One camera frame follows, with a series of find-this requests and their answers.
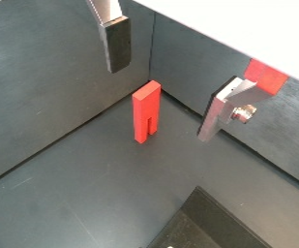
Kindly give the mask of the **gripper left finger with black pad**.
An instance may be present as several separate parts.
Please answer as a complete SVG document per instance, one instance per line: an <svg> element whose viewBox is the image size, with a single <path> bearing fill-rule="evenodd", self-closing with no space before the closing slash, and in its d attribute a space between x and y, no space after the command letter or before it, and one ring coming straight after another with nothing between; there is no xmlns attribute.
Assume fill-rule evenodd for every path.
<svg viewBox="0 0 299 248"><path fill-rule="evenodd" d="M113 74L131 62L131 20L117 0L85 0L104 44L107 70Z"/></svg>

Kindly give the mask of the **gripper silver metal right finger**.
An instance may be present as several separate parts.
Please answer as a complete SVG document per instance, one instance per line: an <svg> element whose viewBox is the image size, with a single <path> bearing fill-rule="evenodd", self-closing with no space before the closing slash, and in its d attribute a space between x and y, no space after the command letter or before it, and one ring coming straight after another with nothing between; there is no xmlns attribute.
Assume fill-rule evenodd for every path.
<svg viewBox="0 0 299 248"><path fill-rule="evenodd" d="M232 77L212 94L197 138L201 141L209 141L233 120L245 124L256 112L253 103L271 97L272 95L259 87L256 82Z"/></svg>

